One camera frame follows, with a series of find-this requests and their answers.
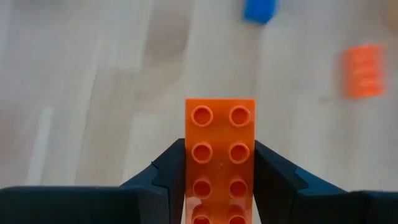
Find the blue block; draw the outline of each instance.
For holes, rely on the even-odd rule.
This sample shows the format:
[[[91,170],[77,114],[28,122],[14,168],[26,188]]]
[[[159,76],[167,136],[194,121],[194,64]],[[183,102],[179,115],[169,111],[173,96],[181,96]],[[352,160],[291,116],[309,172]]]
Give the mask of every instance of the blue block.
[[[259,24],[266,24],[274,17],[277,0],[246,0],[244,18]]]

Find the lego brick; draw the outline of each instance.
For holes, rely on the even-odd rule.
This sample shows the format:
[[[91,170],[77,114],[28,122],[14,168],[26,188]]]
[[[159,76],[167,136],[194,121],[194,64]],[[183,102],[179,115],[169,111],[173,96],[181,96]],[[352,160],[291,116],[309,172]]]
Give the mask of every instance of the lego brick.
[[[275,14],[276,0],[246,0],[244,18],[258,24],[266,24]]]
[[[345,52],[345,92],[348,98],[362,98],[384,93],[382,49],[364,45]]]
[[[186,224],[252,223],[254,120],[254,100],[186,100]]]

